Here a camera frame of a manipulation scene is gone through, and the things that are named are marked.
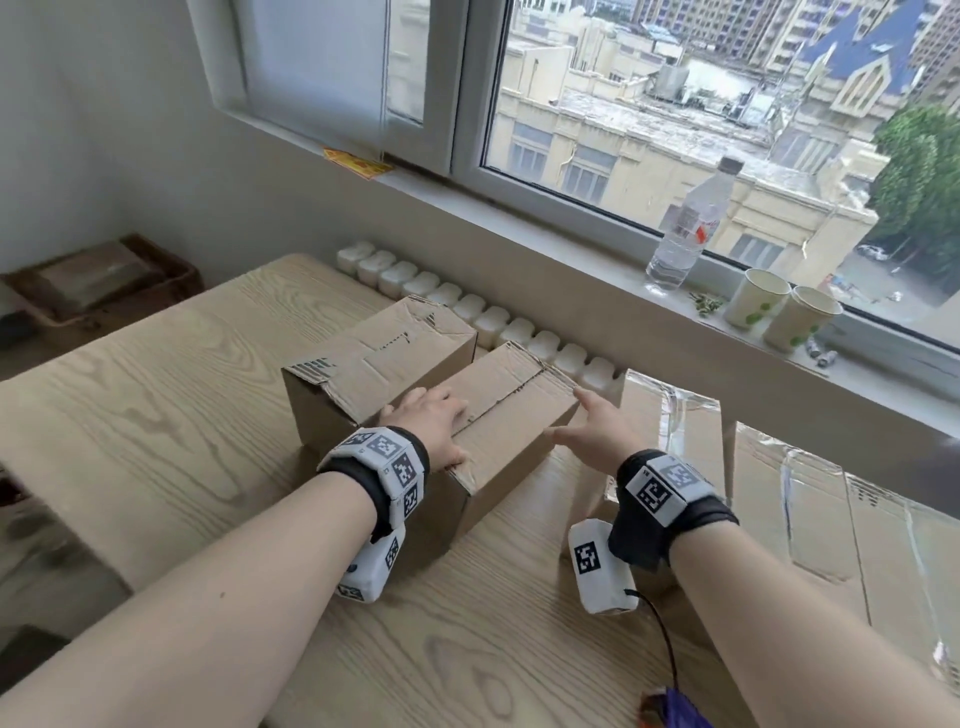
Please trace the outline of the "plain brown cardboard box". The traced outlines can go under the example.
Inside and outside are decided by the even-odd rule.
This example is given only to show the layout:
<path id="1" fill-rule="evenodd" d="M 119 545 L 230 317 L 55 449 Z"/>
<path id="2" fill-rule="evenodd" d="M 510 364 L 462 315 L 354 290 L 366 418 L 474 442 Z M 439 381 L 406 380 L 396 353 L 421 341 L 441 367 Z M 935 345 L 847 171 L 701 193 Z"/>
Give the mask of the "plain brown cardboard box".
<path id="1" fill-rule="evenodd" d="M 447 552 L 501 504 L 551 451 L 546 430 L 570 423 L 575 382 L 513 342 L 446 382 L 467 407 L 454 423 L 464 462 L 429 476 L 424 504 L 406 522 L 405 546 Z"/>

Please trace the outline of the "person's right forearm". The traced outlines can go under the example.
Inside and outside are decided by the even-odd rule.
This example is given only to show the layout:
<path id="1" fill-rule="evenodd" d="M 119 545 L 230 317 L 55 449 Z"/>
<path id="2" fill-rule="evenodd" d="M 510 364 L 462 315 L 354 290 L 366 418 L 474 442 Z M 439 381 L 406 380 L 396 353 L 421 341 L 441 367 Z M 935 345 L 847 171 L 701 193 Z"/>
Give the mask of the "person's right forearm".
<path id="1" fill-rule="evenodd" d="M 669 561 L 759 728 L 960 728 L 960 700 L 739 525 Z"/>

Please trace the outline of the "white paper cup green dots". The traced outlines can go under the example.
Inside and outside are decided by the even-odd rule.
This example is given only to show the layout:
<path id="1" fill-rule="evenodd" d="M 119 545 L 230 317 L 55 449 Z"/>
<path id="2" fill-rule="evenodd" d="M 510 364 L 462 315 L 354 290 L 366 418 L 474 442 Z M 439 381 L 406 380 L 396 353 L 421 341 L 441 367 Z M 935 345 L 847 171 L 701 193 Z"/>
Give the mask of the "white paper cup green dots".
<path id="1" fill-rule="evenodd" d="M 763 269 L 749 269 L 723 311 L 732 327 L 749 331 L 770 316 L 791 292 L 788 281 Z"/>
<path id="2" fill-rule="evenodd" d="M 843 312 L 832 295 L 797 285 L 763 331 L 762 340 L 776 351 L 792 354 Z"/>

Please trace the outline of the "large taped cardboard box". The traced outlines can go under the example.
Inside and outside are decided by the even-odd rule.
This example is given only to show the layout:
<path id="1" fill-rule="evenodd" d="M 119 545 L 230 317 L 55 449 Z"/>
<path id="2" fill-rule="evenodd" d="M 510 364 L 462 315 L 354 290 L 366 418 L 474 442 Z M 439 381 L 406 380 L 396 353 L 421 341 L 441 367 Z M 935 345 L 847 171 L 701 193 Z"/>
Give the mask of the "large taped cardboard box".
<path id="1" fill-rule="evenodd" d="M 960 698 L 960 520 L 745 423 L 733 442 L 742 528 Z"/>

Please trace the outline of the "person's right hand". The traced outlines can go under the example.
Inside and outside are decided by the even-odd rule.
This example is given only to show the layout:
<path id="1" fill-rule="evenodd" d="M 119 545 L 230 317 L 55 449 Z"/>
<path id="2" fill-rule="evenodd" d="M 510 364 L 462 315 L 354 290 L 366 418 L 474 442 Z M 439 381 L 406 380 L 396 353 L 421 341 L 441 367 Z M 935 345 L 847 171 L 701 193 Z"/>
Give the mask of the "person's right hand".
<path id="1" fill-rule="evenodd" d="M 618 407 L 592 390 L 573 390 L 585 412 L 585 421 L 564 427 L 582 427 L 582 447 L 571 450 L 583 464 L 609 477 L 615 477 L 630 457 L 645 450 L 642 438 L 631 429 Z"/>

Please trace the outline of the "brown wooden tray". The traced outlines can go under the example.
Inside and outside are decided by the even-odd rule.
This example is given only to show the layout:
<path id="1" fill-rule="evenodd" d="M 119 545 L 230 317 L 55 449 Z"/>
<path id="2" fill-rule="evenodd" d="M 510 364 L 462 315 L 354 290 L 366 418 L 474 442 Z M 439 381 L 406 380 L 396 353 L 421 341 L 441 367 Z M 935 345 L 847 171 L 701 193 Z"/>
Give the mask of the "brown wooden tray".
<path id="1" fill-rule="evenodd" d="M 0 273 L 36 333 L 65 353 L 205 291 L 199 270 L 151 239 L 115 240 Z"/>

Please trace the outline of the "white window frame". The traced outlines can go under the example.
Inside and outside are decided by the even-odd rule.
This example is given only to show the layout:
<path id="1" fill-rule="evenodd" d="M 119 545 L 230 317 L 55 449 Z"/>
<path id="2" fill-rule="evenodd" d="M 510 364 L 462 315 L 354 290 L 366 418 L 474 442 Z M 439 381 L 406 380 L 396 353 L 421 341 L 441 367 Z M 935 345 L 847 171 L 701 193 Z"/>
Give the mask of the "white window frame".
<path id="1" fill-rule="evenodd" d="M 818 334 L 866 356 L 960 356 L 960 290 L 881 266 L 891 234 L 941 244 L 960 275 L 960 123 L 905 106 L 924 0 L 854 40 L 855 11 L 800 49 L 799 78 L 747 83 L 733 115 L 693 107 L 683 40 L 573 0 L 186 0 L 214 106 L 270 134 L 413 164 L 647 267 L 725 156 L 745 162 L 686 284 L 741 270 L 817 288 Z"/>

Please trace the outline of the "person's left hand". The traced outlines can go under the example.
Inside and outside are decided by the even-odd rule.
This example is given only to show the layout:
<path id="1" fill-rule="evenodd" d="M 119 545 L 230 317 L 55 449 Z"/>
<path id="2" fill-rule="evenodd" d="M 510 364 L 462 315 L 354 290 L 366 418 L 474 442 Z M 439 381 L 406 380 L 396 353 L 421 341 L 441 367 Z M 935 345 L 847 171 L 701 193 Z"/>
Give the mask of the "person's left hand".
<path id="1" fill-rule="evenodd" d="M 377 425 L 411 435 L 419 444 L 418 452 L 425 454 L 424 468 L 430 474 L 434 473 L 434 439 L 450 436 L 453 440 L 454 425 L 467 406 L 449 386 L 418 387 L 405 394 L 397 406 L 385 406 Z"/>

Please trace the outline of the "purple object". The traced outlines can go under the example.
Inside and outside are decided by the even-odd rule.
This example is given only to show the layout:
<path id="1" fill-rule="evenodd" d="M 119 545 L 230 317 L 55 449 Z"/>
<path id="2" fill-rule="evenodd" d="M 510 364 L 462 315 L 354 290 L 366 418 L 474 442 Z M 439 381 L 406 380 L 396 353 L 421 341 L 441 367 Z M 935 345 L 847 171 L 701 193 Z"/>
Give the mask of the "purple object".
<path id="1" fill-rule="evenodd" d="M 674 687 L 644 692 L 637 728 L 714 728 L 686 695 Z"/>

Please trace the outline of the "row of white plastic bottles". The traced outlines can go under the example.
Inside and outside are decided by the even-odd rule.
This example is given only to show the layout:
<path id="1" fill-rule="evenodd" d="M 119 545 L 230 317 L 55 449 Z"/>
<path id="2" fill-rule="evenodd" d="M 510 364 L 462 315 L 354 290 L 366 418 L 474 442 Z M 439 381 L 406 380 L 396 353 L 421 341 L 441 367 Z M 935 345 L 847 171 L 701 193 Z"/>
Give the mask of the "row of white plastic bottles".
<path id="1" fill-rule="evenodd" d="M 583 388 L 610 402 L 619 401 L 623 375 L 611 360 L 590 354 L 556 332 L 492 305 L 458 284 L 442 280 L 437 273 L 400 259 L 388 249 L 359 240 L 336 252 L 335 266 L 393 301 L 413 296 L 451 310 L 474 330 L 477 344 L 485 352 L 506 344 L 521 346 Z"/>

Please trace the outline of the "person's left forearm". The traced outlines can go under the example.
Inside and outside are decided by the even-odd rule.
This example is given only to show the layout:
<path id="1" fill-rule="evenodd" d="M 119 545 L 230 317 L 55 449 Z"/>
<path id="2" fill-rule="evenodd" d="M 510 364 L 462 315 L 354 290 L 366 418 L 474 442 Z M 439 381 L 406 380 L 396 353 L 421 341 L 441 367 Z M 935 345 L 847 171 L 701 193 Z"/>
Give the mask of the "person's left forearm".
<path id="1" fill-rule="evenodd" d="M 0 697 L 0 728 L 259 728 L 377 522 L 361 484 L 317 475 Z"/>

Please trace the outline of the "yellow card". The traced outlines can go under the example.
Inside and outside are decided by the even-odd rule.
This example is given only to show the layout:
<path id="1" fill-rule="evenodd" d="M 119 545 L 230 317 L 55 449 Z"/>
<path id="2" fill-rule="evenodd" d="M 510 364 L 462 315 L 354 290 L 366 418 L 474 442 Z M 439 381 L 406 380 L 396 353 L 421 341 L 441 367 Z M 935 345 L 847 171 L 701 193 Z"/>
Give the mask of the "yellow card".
<path id="1" fill-rule="evenodd" d="M 321 147 L 322 155 L 331 164 L 335 164 L 364 180 L 374 180 L 395 170 L 395 166 L 383 161 L 369 160 L 348 151 Z"/>

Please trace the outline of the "clear plastic water bottle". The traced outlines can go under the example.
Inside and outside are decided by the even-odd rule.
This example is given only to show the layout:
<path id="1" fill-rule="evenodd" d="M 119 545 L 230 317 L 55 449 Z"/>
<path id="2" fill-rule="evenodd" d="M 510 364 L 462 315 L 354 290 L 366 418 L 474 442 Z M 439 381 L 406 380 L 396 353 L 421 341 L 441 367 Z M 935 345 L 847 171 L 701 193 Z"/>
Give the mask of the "clear plastic water bottle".
<path id="1" fill-rule="evenodd" d="M 691 189 L 663 228 L 648 263 L 647 287 L 657 295 L 679 289 L 726 218 L 745 161 L 721 158 L 712 176 Z"/>

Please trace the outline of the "brown cardboard box printed flaps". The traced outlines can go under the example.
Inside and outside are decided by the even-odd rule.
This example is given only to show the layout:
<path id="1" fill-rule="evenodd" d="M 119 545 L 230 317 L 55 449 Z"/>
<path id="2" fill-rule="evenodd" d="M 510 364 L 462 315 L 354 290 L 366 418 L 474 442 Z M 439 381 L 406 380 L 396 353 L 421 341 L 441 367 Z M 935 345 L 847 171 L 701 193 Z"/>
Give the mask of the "brown cardboard box printed flaps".
<path id="1" fill-rule="evenodd" d="M 450 308 L 403 297 L 285 366 L 282 381 L 302 446 L 325 455 L 410 390 L 471 365 L 477 331 Z"/>

